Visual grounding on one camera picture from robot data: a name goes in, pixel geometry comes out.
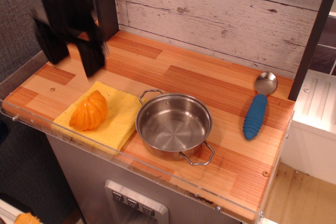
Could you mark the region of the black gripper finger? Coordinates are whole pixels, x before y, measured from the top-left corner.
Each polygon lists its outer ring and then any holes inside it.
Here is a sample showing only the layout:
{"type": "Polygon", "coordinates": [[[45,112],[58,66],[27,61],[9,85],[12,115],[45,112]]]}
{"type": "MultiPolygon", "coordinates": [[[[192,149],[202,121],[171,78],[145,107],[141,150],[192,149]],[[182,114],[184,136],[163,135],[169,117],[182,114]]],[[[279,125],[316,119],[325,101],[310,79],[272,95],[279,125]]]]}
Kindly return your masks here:
{"type": "Polygon", "coordinates": [[[59,38],[48,25],[36,19],[34,22],[36,39],[48,61],[56,65],[68,57],[69,51],[66,41],[59,38]]]}
{"type": "Polygon", "coordinates": [[[105,66],[106,43],[99,34],[82,32],[77,37],[77,48],[88,78],[105,66]]]}

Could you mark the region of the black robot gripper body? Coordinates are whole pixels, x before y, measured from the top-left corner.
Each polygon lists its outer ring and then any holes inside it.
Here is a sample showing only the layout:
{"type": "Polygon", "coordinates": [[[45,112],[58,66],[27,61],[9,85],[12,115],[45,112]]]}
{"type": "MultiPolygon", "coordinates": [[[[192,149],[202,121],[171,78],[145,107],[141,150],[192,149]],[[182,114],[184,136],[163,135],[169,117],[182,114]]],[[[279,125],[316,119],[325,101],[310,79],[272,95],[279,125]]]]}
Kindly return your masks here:
{"type": "Polygon", "coordinates": [[[33,11],[33,19],[52,33],[70,40],[85,33],[88,39],[103,43],[100,28],[92,17],[93,0],[41,0],[42,7],[33,11]]]}

